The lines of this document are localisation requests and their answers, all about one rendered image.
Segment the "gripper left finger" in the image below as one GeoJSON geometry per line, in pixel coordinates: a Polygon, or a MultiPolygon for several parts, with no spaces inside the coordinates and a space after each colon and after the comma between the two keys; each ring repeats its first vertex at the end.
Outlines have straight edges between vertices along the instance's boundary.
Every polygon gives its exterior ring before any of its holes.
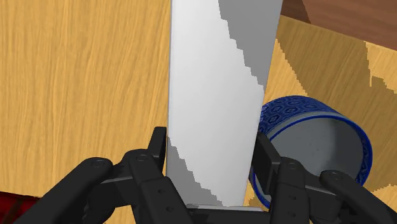
{"type": "Polygon", "coordinates": [[[130,206],[136,224],[193,224],[172,181],[162,174],[166,128],[156,127],[147,149],[121,162],[82,161],[14,224],[104,224],[117,207],[130,206]]]}

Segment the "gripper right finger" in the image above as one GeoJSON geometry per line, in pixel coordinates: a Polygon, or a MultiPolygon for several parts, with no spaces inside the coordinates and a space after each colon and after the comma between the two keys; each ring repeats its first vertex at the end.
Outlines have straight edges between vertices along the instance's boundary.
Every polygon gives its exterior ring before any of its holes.
{"type": "Polygon", "coordinates": [[[271,196],[271,224],[397,224],[397,212],[350,176],[335,170],[315,176],[281,157],[263,133],[256,137],[252,171],[271,196]]]}

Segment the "white box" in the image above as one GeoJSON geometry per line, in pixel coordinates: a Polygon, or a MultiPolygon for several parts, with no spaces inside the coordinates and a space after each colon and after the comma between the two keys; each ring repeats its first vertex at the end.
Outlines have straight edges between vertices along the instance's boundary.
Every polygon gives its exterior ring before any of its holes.
{"type": "Polygon", "coordinates": [[[283,0],[171,0],[166,174],[185,204],[241,206],[283,0]]]}

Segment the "blue patterned cup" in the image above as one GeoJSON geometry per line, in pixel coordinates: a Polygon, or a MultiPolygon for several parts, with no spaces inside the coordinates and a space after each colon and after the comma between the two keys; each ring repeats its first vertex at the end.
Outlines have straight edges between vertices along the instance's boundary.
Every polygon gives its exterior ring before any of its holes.
{"type": "Polygon", "coordinates": [[[339,170],[364,185],[372,167],[365,131],[323,102],[301,95],[274,99],[261,109],[259,132],[282,157],[299,161],[316,176],[339,170]]]}

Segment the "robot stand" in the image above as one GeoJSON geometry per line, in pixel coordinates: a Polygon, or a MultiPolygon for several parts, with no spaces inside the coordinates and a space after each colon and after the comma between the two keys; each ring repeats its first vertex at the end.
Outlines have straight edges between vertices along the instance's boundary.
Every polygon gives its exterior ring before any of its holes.
{"type": "Polygon", "coordinates": [[[13,224],[39,199],[30,195],[0,192],[0,224],[13,224]]]}

